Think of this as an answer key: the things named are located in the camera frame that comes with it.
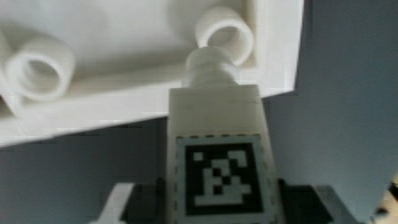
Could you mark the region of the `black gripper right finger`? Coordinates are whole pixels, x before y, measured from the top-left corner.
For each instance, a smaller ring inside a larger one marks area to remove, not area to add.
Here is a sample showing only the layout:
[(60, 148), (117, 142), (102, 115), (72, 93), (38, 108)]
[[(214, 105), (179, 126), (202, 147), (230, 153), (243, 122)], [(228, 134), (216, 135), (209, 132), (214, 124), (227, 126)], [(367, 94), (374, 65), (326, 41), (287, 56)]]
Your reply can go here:
[(328, 185), (291, 185), (278, 180), (285, 224), (362, 224)]

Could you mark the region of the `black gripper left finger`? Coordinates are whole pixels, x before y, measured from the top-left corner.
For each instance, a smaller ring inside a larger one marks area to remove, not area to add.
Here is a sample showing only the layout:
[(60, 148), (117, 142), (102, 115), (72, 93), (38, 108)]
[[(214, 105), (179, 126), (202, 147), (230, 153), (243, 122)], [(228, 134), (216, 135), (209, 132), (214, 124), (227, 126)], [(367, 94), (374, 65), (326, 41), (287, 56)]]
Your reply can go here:
[(164, 182), (113, 185), (95, 219), (86, 224), (154, 224), (159, 217)]

